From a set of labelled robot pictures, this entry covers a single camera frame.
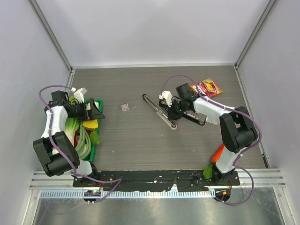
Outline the red white staple box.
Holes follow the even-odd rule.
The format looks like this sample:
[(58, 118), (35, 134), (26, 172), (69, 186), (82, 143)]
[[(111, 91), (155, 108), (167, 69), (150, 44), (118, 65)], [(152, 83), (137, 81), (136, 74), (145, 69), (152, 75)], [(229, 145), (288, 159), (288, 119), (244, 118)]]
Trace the red white staple box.
[(128, 111), (129, 110), (128, 103), (122, 104), (121, 109), (122, 109), (123, 112)]

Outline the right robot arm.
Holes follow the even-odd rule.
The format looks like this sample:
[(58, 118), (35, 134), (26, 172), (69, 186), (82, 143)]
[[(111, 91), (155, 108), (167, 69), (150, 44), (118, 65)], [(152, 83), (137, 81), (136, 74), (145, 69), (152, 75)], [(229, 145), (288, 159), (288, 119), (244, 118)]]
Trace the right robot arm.
[(195, 94), (185, 83), (176, 88), (177, 96), (169, 91), (159, 95), (159, 103), (167, 111), (169, 120), (179, 120), (187, 111), (203, 114), (220, 127), (224, 149), (220, 158), (212, 164), (212, 181), (217, 185), (227, 182), (242, 151), (250, 147), (258, 138), (254, 122), (247, 108), (229, 107), (211, 100), (198, 92)]

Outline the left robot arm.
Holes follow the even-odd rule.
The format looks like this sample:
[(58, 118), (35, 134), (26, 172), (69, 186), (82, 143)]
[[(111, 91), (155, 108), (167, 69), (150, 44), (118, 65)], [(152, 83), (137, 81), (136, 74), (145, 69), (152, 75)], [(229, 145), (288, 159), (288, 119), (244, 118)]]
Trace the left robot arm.
[(33, 149), (47, 176), (70, 172), (89, 187), (95, 187), (100, 176), (92, 161), (87, 160), (98, 142), (98, 122), (104, 119), (102, 102), (84, 99), (85, 89), (69, 96), (65, 91), (51, 93), (45, 104), (45, 130), (33, 142)]

